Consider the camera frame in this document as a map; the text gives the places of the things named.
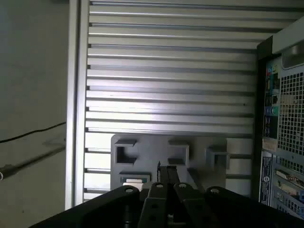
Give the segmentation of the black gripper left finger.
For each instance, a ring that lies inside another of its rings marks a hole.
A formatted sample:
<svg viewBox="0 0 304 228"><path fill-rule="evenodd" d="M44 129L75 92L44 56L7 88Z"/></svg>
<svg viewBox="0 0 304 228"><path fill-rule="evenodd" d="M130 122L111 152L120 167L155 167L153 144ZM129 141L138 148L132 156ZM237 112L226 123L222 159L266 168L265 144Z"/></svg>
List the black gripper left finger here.
<svg viewBox="0 0 304 228"><path fill-rule="evenodd" d="M35 228L164 228L168 219L168 168L138 190L124 185L34 225Z"/></svg>

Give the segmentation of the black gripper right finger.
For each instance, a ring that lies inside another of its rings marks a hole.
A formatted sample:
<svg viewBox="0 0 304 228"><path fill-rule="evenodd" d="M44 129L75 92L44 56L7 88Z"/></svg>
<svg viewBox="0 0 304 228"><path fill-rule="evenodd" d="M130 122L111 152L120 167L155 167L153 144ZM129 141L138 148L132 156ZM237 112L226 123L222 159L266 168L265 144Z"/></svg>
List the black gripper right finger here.
<svg viewBox="0 0 304 228"><path fill-rule="evenodd" d="M205 192L180 182L176 167L168 177L189 228L302 228L303 220L222 187Z"/></svg>

